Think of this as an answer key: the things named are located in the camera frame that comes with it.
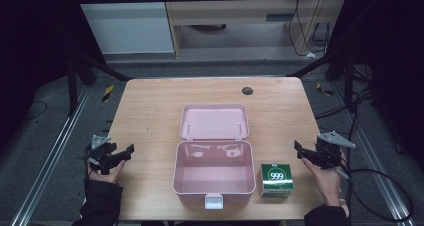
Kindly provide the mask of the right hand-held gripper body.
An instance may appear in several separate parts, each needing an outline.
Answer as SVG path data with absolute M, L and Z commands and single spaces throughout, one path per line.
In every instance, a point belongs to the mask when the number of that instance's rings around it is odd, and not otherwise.
M 317 165 L 322 169 L 341 165 L 341 147 L 355 148 L 356 145 L 335 131 L 317 135 L 315 144 L 319 156 Z

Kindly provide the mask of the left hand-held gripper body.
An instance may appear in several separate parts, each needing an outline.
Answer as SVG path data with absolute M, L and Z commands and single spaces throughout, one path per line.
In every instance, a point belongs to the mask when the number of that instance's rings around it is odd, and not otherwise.
M 85 148 L 85 158 L 93 170 L 99 170 L 102 175 L 108 175 L 112 165 L 109 163 L 113 152 L 117 149 L 115 143 L 110 143 L 109 136 L 93 135 L 91 143 Z

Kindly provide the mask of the green and white carton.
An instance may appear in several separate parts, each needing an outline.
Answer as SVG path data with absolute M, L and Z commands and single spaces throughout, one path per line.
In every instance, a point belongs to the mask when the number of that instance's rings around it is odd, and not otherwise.
M 294 190 L 289 164 L 261 164 L 259 178 L 262 198 L 288 198 Z

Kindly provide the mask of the pink plastic storage box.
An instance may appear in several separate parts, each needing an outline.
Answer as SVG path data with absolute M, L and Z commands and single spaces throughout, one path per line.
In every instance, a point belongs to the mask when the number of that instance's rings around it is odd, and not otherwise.
M 190 104 L 180 125 L 173 190 L 187 207 L 243 207 L 256 189 L 249 125 L 242 104 Z

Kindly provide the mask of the person's left hand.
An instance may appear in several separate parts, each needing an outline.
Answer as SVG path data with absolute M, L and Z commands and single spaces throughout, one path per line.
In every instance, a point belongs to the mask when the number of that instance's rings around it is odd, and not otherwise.
M 117 185 L 118 184 L 118 181 L 119 181 L 120 173 L 124 169 L 125 164 L 126 164 L 126 161 L 125 160 L 122 160 L 107 175 L 103 175 L 101 173 L 98 173 L 97 171 L 95 171 L 91 167 L 91 165 L 88 165 L 88 169 L 87 169 L 88 178 L 90 180 L 94 180 L 94 181 L 107 182 L 107 183 L 111 183 L 111 184 Z

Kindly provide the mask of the person's right hand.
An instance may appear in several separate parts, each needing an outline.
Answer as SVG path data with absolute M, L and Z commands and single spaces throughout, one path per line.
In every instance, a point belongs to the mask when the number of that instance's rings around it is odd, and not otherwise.
M 302 158 L 301 161 L 312 173 L 324 204 L 326 206 L 340 206 L 341 168 L 321 169 L 307 158 Z

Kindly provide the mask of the yellow and black tape strip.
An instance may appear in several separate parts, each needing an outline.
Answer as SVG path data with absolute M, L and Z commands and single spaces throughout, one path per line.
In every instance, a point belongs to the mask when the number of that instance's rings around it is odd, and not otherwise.
M 333 96 L 333 90 L 328 82 L 317 82 L 316 89 L 324 95 Z
M 114 85 L 113 84 L 110 84 L 110 85 L 108 85 L 106 87 L 105 92 L 104 92 L 104 94 L 102 96 L 102 100 L 101 100 L 102 102 L 107 102 L 109 100 L 110 95 L 111 95 L 111 93 L 113 91 L 113 88 L 114 88 Z

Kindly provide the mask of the black metal stand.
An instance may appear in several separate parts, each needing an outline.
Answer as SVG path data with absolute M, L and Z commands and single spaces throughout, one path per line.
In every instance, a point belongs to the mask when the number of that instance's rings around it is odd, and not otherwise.
M 67 61 L 67 79 L 68 79 L 68 92 L 69 92 L 69 113 L 73 115 L 78 108 L 78 93 L 77 93 L 77 77 L 83 81 L 84 85 L 94 85 L 96 77 L 91 71 L 92 68 L 99 69 L 100 71 L 112 76 L 119 81 L 129 81 L 131 77 L 125 76 L 96 59 L 93 59 L 83 53 L 73 54 Z
M 303 69 L 288 74 L 288 77 L 301 78 L 324 64 L 329 65 L 325 73 L 325 78 L 327 80 L 334 81 L 341 75 L 344 75 L 344 103 L 348 109 L 353 112 L 354 57 L 350 52 L 342 50 L 330 50 L 324 56 L 315 60 Z

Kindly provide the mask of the black curtain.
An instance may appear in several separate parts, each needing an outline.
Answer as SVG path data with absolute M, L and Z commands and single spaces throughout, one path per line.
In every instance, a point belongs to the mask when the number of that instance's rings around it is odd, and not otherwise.
M 35 91 L 66 74 L 65 54 L 40 0 L 0 0 L 0 150 L 19 128 Z
M 332 41 L 348 32 L 401 149 L 424 171 L 424 0 L 345 0 Z

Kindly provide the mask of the white cabinet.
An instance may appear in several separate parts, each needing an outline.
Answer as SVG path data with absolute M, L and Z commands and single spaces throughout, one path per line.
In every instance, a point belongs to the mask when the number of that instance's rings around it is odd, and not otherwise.
M 82 4 L 104 55 L 173 53 L 164 3 Z

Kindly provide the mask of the light wooden desk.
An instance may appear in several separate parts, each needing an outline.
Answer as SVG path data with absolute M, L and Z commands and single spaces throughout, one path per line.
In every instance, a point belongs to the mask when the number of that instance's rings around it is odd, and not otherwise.
M 319 24 L 337 21 L 343 0 L 246 0 L 169 2 L 170 25 L 282 23 L 295 52 L 312 50 L 312 35 Z

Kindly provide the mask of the aluminium floor rail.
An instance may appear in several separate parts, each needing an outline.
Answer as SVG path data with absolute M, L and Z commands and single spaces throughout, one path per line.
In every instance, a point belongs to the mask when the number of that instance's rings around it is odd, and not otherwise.
M 83 86 L 74 112 L 67 117 L 25 200 L 9 226 L 27 226 L 86 105 L 91 86 Z
M 416 226 L 413 220 L 414 203 L 407 191 L 390 175 L 387 174 L 380 160 L 377 158 L 371 144 L 359 124 L 356 113 L 352 113 L 344 103 L 343 88 L 339 83 L 331 83 L 335 97 L 341 104 L 347 121 L 351 124 L 348 133 L 356 148 L 361 152 L 367 163 L 367 168 L 351 169 L 350 173 L 365 173 L 375 181 L 379 192 L 390 212 L 389 216 L 382 215 L 370 208 L 358 195 L 355 200 L 375 217 L 396 224 L 397 226 Z

